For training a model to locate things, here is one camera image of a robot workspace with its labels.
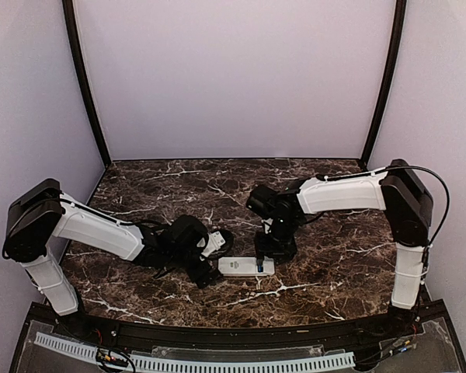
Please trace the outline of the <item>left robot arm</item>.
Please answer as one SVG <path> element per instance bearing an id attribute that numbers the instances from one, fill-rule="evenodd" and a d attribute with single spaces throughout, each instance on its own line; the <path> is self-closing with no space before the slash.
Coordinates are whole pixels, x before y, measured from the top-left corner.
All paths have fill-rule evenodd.
<path id="1" fill-rule="evenodd" d="M 211 261 L 231 247 L 225 230 L 209 232 L 197 218 L 178 217 L 172 224 L 122 221 L 81 204 L 63 193 L 57 180 L 46 179 L 14 201 L 8 211 L 2 256 L 19 263 L 78 339 L 94 332 L 94 322 L 47 244 L 50 238 L 80 242 L 118 256 L 163 277 L 183 268 L 205 288 L 220 277 Z"/>

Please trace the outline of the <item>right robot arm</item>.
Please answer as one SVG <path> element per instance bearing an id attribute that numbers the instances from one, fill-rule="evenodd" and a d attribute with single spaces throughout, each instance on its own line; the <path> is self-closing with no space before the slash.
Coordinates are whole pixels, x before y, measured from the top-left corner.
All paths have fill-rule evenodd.
<path id="1" fill-rule="evenodd" d="M 429 268 L 429 252 L 439 234 L 430 229 L 433 196 L 419 172 L 437 176 L 430 169 L 395 159 L 371 171 L 295 180 L 280 191 L 256 186 L 245 204 L 263 224 L 254 238 L 255 268 L 263 270 L 265 259 L 292 260 L 297 253 L 296 231 L 327 211 L 382 211 L 395 243 L 396 263 L 391 293 L 394 309 L 381 319 L 381 331 L 399 336 L 411 323 L 408 310 L 415 307 Z"/>

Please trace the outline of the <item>white remote control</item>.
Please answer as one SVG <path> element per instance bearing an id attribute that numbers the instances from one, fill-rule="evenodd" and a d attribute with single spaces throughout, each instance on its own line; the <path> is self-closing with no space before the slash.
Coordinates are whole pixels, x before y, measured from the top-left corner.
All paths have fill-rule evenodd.
<path id="1" fill-rule="evenodd" d="M 265 277 L 275 274 L 274 261 L 269 258 L 263 262 L 263 272 L 257 270 L 255 257 L 222 257 L 217 264 L 225 277 Z"/>

